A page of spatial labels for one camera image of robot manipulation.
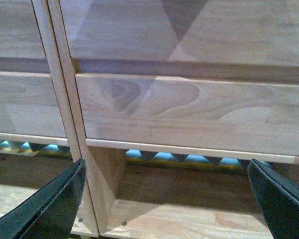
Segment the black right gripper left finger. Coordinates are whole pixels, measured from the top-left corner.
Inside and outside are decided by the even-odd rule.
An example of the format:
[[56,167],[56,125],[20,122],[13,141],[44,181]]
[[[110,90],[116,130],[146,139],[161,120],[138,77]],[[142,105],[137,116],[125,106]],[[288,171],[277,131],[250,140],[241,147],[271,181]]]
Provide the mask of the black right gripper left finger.
[[86,162],[79,159],[0,218],[0,239],[66,239],[83,197]]

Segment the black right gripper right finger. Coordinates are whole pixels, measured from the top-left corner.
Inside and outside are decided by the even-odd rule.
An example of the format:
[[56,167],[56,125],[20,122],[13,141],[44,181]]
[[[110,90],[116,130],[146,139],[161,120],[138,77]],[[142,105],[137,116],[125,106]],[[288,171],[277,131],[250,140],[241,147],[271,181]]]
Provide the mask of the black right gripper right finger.
[[265,222],[275,239],[299,239],[299,185],[252,159],[248,178]]

